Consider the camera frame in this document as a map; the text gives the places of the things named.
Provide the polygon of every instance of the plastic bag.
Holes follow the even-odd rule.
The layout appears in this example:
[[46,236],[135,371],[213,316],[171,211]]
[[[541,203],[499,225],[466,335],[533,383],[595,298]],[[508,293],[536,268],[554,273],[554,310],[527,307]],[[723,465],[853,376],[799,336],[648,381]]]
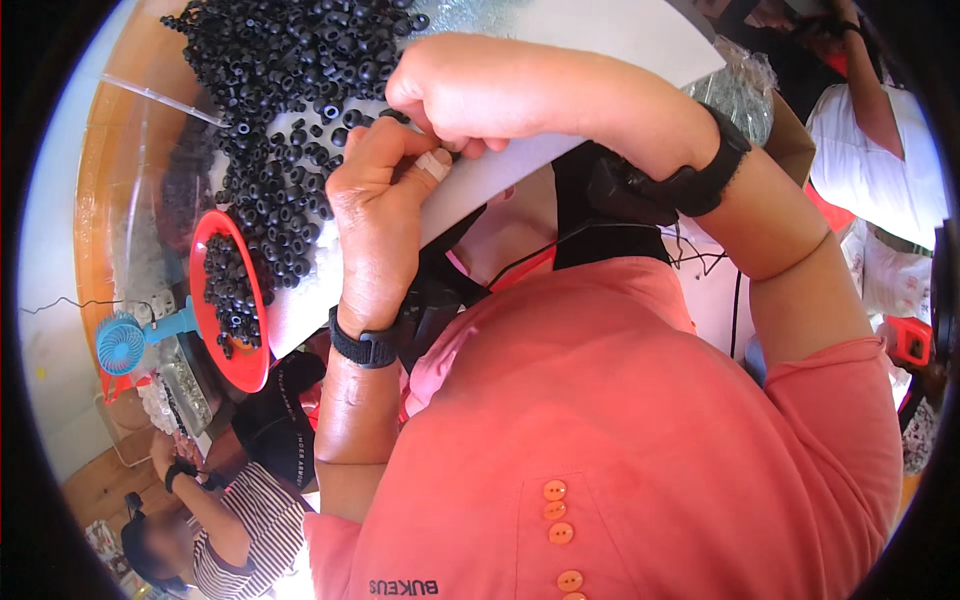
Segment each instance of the plastic bag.
[[726,114],[744,135],[763,146],[774,125],[772,90],[777,75],[770,61],[723,36],[717,36],[713,47],[727,67],[687,85],[683,92]]
[[897,252],[867,234],[863,263],[863,303],[867,311],[916,317],[930,324],[930,269],[933,259]]
[[863,257],[867,251],[868,235],[872,237],[867,230],[867,222],[863,219],[855,219],[840,240],[840,250],[847,259],[847,268],[850,269],[853,287],[856,288],[856,294],[861,300],[863,300]]

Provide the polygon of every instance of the black cable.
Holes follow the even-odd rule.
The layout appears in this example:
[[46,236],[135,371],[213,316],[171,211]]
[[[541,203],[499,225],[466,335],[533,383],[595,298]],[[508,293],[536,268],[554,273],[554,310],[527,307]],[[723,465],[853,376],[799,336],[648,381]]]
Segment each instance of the black cable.
[[[575,229],[572,229],[572,230],[568,231],[567,233],[565,233],[565,234],[562,235],[561,237],[557,238],[556,241],[547,244],[546,246],[540,248],[540,249],[537,250],[537,251],[534,251],[534,252],[531,252],[531,253],[527,254],[526,256],[524,256],[523,258],[520,258],[519,260],[515,260],[514,262],[510,263],[509,265],[507,265],[506,267],[504,267],[503,269],[501,269],[500,272],[497,273],[496,276],[495,276],[493,279],[491,279],[491,282],[487,284],[487,289],[489,290],[489,289],[493,288],[494,284],[495,284],[497,281],[499,281],[500,278],[502,278],[504,275],[506,275],[506,274],[507,274],[511,269],[513,269],[514,267],[518,267],[519,265],[522,265],[523,263],[525,263],[526,261],[530,260],[531,258],[534,258],[534,257],[536,257],[536,256],[539,256],[539,255],[543,254],[544,252],[550,250],[550,249],[553,248],[554,246],[557,246],[558,244],[560,244],[560,243],[562,243],[562,242],[565,242],[566,240],[570,239],[571,237],[573,237],[574,235],[576,235],[576,234],[578,234],[578,233],[580,233],[580,232],[582,232],[582,231],[585,231],[585,230],[587,230],[587,229],[589,229],[589,228],[617,228],[617,227],[624,227],[624,228],[648,228],[648,229],[656,229],[657,231],[660,231],[661,233],[665,233],[665,231],[662,231],[662,229],[660,229],[660,228],[657,227],[656,225],[647,225],[647,224],[645,224],[645,223],[607,222],[607,221],[597,221],[597,220],[595,220],[595,219],[588,219],[588,220],[584,221],[580,226],[576,227]],[[700,252],[700,251],[698,251],[698,250],[697,250],[697,247],[693,245],[693,242],[691,242],[691,241],[688,240],[687,238],[685,238],[685,237],[683,237],[683,236],[680,235],[680,227],[679,227],[679,225],[676,227],[676,230],[677,230],[677,231],[676,231],[676,233],[674,234],[674,237],[677,238],[677,249],[678,249],[678,251],[679,251],[679,255],[677,256],[677,258],[675,258],[675,259],[673,259],[673,260],[670,261],[670,264],[673,265],[674,267],[677,267],[677,265],[679,265],[680,263],[682,263],[682,262],[684,262],[684,261],[686,261],[686,260],[698,260],[698,259],[699,259],[700,262],[704,265],[704,276],[707,276],[707,275],[709,275],[710,271],[713,270],[713,267],[715,267],[715,266],[717,265],[717,263],[719,263],[722,258],[725,258],[725,257],[727,256],[727,253],[726,253],[726,252],[724,252],[724,253],[722,253],[722,254],[715,254],[715,253],[712,253],[712,252]],[[690,248],[692,248],[693,251],[694,251],[694,254],[695,254],[694,256],[686,256],[686,257],[684,257],[684,250],[683,250],[683,248],[682,248],[681,245],[680,245],[680,240],[684,240],[687,244],[690,245]],[[704,256],[712,256],[712,257],[715,258],[715,260],[713,261],[713,264],[711,264],[709,267],[707,266],[707,262],[706,262],[706,260],[704,259]]]
[[736,309],[740,305],[740,279],[743,278],[743,272],[736,270],[736,285],[733,287],[733,326],[730,332],[730,358],[733,358],[733,351],[736,349]]
[[[65,302],[67,302],[67,303],[69,303],[69,304],[73,304],[73,305],[76,306],[77,308],[86,308],[89,304],[122,304],[122,303],[126,302],[126,300],[87,300],[87,301],[84,302],[83,304],[80,304],[80,303],[76,302],[75,300],[71,300],[70,298],[68,298],[68,297],[66,297],[66,296],[60,296],[59,298],[57,298],[57,299],[54,300],[53,302],[47,304],[46,306],[40,306],[39,308],[34,309],[34,310],[31,310],[31,309],[29,309],[29,308],[23,308],[23,307],[21,306],[21,307],[20,307],[20,310],[22,310],[23,312],[27,313],[28,315],[35,315],[36,313],[40,312],[41,310],[46,310],[46,309],[48,309],[48,308],[53,308],[53,307],[56,306],[57,304],[60,304],[60,301],[61,301],[61,300],[65,301]],[[143,304],[143,305],[145,305],[147,308],[149,308],[149,309],[150,309],[150,322],[151,322],[151,323],[156,323],[156,315],[154,314],[154,308],[151,306],[151,304],[150,304],[149,302],[146,302],[146,301],[144,301],[144,300],[130,300],[130,301],[131,301],[131,302],[134,302],[134,303],[137,303],[137,304]]]
[[580,233],[580,232],[582,232],[582,231],[586,231],[586,230],[589,229],[589,228],[648,228],[648,229],[656,229],[657,231],[660,231],[660,228],[657,227],[656,225],[647,225],[647,224],[645,224],[645,223],[619,223],[619,222],[616,222],[616,221],[598,221],[598,220],[596,220],[596,219],[587,219],[586,221],[584,221],[581,225],[579,225],[579,226],[576,227],[575,229],[572,229],[572,230],[568,231],[567,233],[565,233],[564,235],[562,235],[562,236],[560,236],[559,238],[557,238],[556,241],[550,242],[549,244],[547,244],[547,245],[544,246],[543,248],[541,248],[541,249],[539,249],[539,250],[537,250],[537,251],[535,251],[535,252],[531,252],[531,253],[527,254],[526,256],[524,256],[523,258],[520,258],[519,260],[515,260],[514,262],[510,263],[509,265],[507,265],[506,267],[504,267],[503,269],[501,269],[501,270],[500,270],[500,273],[496,274],[496,277],[494,277],[494,278],[491,280],[491,282],[487,284],[487,289],[489,290],[490,288],[492,288],[493,285],[494,285],[497,281],[499,281],[501,277],[503,277],[504,275],[506,275],[507,272],[510,271],[511,269],[513,269],[514,267],[517,267],[517,266],[519,266],[519,265],[522,265],[523,263],[525,263],[526,261],[530,260],[531,258],[534,258],[534,257],[536,257],[536,256],[539,256],[539,255],[543,254],[544,252],[550,250],[551,248],[553,248],[553,247],[556,246],[557,244],[560,244],[560,243],[562,243],[562,242],[565,242],[566,240],[570,239],[571,237],[573,237],[573,236],[576,235],[577,233]]

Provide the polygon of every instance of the woman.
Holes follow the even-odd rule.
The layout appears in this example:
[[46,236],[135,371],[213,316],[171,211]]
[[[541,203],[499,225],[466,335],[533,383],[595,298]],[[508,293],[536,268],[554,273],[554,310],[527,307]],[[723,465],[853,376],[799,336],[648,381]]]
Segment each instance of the woman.
[[[270,373],[263,390],[236,408],[231,428],[213,443],[204,465],[190,441],[157,431],[151,448],[156,475],[203,528],[192,539],[171,512],[140,512],[128,494],[132,520],[121,541],[133,570],[155,588],[194,586],[210,600],[258,598],[293,563],[303,546],[303,514],[312,509],[300,493],[313,480],[313,429],[303,406],[315,407],[324,362],[293,352]],[[212,469],[230,481],[223,497],[195,476]]]
[[[303,523],[317,597],[848,594],[892,528],[900,433],[882,345],[797,185],[660,78],[589,53],[432,36],[387,97],[427,134],[354,129],[326,186],[345,281],[314,444],[321,512]],[[669,265],[624,245],[461,314],[412,372],[429,405],[397,431],[396,367],[369,367],[389,357],[420,203],[450,164],[437,138],[470,158],[541,132],[583,135],[655,181],[696,170],[676,179],[689,193],[654,193],[750,279],[764,390],[696,337]],[[396,172],[406,156],[420,158]],[[356,351],[362,333],[380,359]]]
[[827,202],[930,250],[949,216],[937,145],[916,96],[883,85],[851,0],[836,0],[847,83],[827,88],[806,128],[810,182]]
[[[773,28],[719,22],[724,36],[769,55],[781,94],[817,146],[810,183],[828,203],[933,250],[948,216],[936,142],[917,98],[883,84],[851,0],[833,0],[834,35],[796,40]],[[845,76],[818,55],[840,52]]]

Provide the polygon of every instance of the orange button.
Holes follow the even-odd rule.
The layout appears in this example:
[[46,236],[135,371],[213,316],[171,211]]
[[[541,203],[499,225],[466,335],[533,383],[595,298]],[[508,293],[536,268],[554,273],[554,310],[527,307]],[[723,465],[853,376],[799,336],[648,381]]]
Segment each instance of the orange button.
[[549,538],[552,543],[568,543],[573,540],[573,527],[569,523],[554,523]]
[[584,576],[580,571],[564,571],[557,578],[557,587],[560,591],[576,591],[584,584]]
[[546,506],[543,507],[543,518],[548,518],[552,521],[557,520],[561,516],[566,514],[566,505],[563,504],[560,500],[554,500]]
[[548,481],[546,482],[546,485],[543,486],[543,497],[551,502],[555,500],[563,500],[565,495],[566,483],[559,479]]

